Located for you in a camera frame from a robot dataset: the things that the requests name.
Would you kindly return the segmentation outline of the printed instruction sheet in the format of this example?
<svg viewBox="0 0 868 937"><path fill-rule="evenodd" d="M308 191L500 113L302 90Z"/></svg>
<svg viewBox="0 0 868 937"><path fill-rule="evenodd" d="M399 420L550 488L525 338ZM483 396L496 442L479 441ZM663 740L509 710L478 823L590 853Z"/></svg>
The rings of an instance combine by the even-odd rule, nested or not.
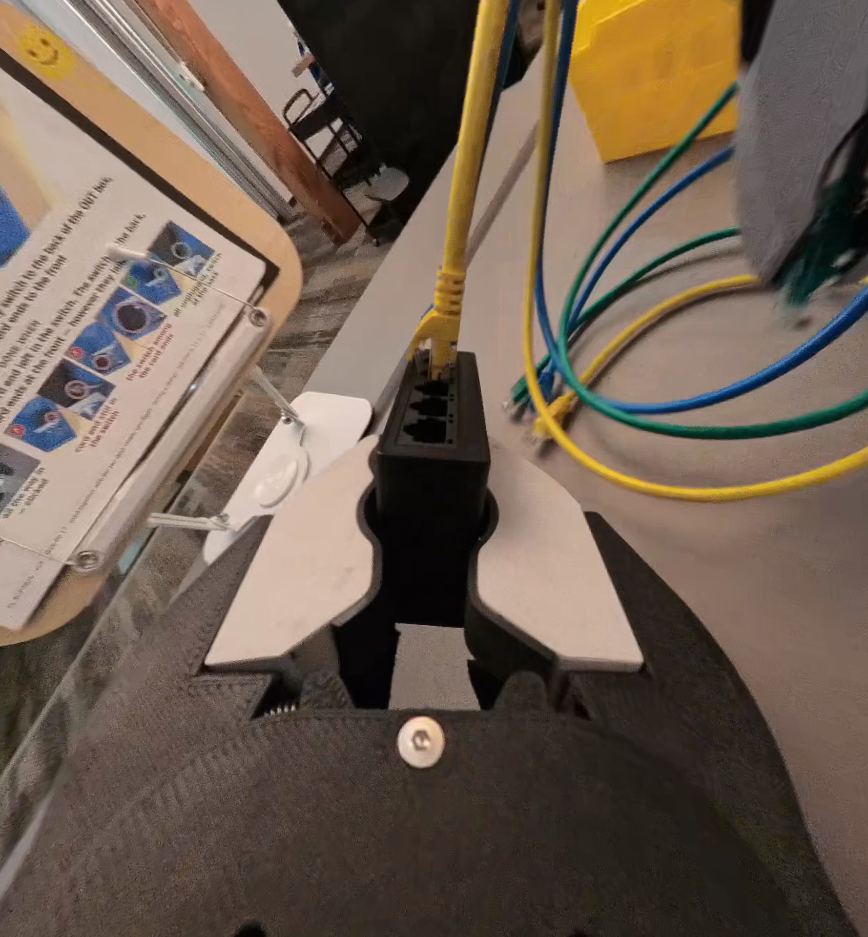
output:
<svg viewBox="0 0 868 937"><path fill-rule="evenodd" d="M27 627L272 268L0 64L0 628Z"/></svg>

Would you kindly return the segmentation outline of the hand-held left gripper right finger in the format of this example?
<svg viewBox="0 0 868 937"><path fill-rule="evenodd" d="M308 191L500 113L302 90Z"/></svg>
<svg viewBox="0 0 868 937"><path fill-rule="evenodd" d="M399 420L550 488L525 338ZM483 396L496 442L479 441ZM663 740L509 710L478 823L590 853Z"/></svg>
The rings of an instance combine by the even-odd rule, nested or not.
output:
<svg viewBox="0 0 868 937"><path fill-rule="evenodd" d="M643 654L576 498L515 453L493 453L487 521L472 551L465 641L504 682L537 674L639 673Z"/></svg>

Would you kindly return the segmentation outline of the yellow plastic bin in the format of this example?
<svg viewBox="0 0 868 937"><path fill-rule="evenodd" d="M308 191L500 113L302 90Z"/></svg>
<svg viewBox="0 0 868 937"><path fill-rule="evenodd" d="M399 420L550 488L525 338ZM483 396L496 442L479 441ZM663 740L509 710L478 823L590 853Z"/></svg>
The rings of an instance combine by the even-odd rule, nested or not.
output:
<svg viewBox="0 0 868 937"><path fill-rule="evenodd" d="M569 83L604 164L678 143L737 77L732 1L579 3Z"/></svg>

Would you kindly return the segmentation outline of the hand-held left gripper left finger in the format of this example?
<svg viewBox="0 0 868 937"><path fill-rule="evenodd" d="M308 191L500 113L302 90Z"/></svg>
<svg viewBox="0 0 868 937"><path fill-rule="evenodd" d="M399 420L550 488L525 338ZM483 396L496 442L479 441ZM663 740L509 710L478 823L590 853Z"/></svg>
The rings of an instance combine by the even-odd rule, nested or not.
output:
<svg viewBox="0 0 868 937"><path fill-rule="evenodd" d="M358 708L389 708L393 599L371 525L379 440L360 440L271 518L207 651L207 669L271 672L287 684L330 670Z"/></svg>

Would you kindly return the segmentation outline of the black network switch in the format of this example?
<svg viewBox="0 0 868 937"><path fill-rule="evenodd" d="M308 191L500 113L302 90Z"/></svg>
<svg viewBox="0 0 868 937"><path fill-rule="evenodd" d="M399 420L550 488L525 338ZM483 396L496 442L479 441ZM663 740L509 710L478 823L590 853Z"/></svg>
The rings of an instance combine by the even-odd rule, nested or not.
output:
<svg viewBox="0 0 868 937"><path fill-rule="evenodd" d="M410 361L374 456L373 520L397 623L460 628L484 529L490 449L475 355L445 375Z"/></svg>

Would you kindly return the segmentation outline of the wooden column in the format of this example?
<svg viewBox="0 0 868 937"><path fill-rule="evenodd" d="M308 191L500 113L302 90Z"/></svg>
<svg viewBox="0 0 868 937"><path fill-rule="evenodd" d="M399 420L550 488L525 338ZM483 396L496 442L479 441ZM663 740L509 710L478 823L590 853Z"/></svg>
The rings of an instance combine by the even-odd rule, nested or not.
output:
<svg viewBox="0 0 868 937"><path fill-rule="evenodd" d="M275 171L302 209L335 244L345 244L362 221L187 1L137 1L170 48L204 83L213 105Z"/></svg>

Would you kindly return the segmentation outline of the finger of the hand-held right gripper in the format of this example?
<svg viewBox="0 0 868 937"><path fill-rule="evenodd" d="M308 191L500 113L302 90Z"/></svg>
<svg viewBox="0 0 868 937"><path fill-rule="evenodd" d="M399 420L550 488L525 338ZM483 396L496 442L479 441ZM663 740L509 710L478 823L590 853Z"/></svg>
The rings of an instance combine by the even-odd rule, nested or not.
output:
<svg viewBox="0 0 868 937"><path fill-rule="evenodd" d="M737 212L766 283L868 274L868 2L742 2Z"/></svg>

